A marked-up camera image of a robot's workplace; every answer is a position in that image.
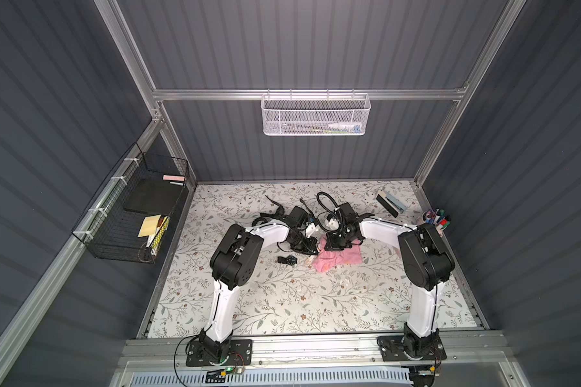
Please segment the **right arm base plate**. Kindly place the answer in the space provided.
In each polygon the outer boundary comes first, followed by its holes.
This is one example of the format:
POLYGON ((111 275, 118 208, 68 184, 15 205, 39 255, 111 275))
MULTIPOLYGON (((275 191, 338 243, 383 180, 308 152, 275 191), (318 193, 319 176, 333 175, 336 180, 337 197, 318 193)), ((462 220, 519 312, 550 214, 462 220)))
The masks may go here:
POLYGON ((382 335, 377 338, 377 345, 385 362, 393 361, 437 361, 448 358, 440 336, 416 338, 413 334, 382 335))

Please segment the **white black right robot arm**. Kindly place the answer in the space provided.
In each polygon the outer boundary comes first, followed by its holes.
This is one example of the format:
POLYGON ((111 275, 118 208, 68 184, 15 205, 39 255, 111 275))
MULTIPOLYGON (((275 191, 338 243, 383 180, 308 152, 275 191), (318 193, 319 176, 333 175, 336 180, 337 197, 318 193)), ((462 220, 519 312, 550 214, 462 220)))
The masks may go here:
POLYGON ((410 315, 403 326, 400 347, 412 361, 427 355, 443 360, 437 307, 455 262, 436 227, 430 223, 408 226, 378 219, 371 213, 358 214, 348 203, 325 208, 324 212, 327 222, 319 226, 326 233, 327 250, 344 251, 354 241, 364 240, 377 240, 400 250, 405 275, 413 284, 410 315))

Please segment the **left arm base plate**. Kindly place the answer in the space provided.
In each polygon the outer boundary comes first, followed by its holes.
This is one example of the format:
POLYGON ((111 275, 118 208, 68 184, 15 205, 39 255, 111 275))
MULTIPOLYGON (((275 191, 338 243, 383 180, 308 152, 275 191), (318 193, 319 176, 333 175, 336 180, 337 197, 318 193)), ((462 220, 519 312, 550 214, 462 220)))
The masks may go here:
POLYGON ((226 340, 224 343, 191 341, 186 349, 187 367, 251 365, 253 340, 226 340))

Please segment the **black notebook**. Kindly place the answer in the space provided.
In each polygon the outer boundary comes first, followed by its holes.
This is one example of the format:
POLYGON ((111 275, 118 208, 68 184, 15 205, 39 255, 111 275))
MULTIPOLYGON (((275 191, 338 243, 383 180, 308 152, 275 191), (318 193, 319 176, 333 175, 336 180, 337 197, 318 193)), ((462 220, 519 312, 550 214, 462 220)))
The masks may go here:
POLYGON ((170 215, 184 186, 175 182, 142 179, 124 203, 126 211, 146 215, 170 215))

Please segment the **black strap wristwatch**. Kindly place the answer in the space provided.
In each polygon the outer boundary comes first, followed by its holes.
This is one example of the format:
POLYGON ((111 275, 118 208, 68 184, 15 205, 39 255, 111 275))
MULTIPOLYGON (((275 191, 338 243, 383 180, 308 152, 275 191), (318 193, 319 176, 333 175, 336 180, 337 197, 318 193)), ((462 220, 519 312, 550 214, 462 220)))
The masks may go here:
POLYGON ((308 203, 306 203, 303 198, 300 198, 300 202, 302 203, 302 205, 305 207, 306 212, 308 212, 308 214, 310 215, 310 217, 315 217, 313 211, 311 210, 311 208, 308 206, 308 203))

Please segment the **coloured markers bunch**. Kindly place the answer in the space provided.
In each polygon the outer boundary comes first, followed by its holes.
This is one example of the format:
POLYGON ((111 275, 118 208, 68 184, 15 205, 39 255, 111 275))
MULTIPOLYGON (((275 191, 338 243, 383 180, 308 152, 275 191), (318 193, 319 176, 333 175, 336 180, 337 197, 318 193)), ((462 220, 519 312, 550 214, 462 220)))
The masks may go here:
POLYGON ((422 222, 432 224, 437 230, 442 231, 451 224, 451 217, 445 209, 428 210, 422 215, 422 222))

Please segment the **yellow sticky note pad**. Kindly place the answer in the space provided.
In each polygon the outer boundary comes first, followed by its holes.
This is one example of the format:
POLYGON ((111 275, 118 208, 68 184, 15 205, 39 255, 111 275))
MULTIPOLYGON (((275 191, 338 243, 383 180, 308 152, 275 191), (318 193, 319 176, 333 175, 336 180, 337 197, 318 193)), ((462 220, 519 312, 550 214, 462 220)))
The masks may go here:
POLYGON ((138 237, 141 238, 156 235, 158 224, 161 219, 162 216, 160 214, 146 217, 140 226, 138 237))

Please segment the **pink cloth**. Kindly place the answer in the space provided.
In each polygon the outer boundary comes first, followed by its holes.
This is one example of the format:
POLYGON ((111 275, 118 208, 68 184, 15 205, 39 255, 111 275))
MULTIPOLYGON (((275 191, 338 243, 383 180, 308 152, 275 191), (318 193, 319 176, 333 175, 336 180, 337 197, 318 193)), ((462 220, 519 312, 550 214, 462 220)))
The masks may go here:
POLYGON ((323 250, 316 256, 312 262, 312 266, 318 273, 326 273, 337 266, 361 263, 361 248, 359 246, 353 246, 353 248, 337 252, 323 250))

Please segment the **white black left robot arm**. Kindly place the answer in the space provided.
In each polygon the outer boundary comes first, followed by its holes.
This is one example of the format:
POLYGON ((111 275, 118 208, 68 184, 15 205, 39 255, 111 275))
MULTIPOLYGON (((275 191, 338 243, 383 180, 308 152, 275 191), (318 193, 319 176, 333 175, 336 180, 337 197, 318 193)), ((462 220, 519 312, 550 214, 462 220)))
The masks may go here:
POLYGON ((312 234, 316 229, 316 216, 299 206, 288 214, 278 206, 273 214, 261 213, 250 227, 238 223, 229 227, 210 259, 213 300, 208 321, 198 335, 199 345, 214 362, 229 355, 240 287, 253 276, 261 250, 286 242, 294 253, 315 256, 317 239, 312 234))

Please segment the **green dial watch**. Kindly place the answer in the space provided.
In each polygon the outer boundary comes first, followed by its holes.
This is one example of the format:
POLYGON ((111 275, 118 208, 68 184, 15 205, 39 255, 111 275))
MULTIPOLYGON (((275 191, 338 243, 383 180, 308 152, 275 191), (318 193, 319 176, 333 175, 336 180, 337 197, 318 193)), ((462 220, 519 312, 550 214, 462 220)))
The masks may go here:
POLYGON ((298 259, 295 256, 278 256, 277 262, 279 264, 289 265, 291 267, 296 266, 298 264, 298 259))

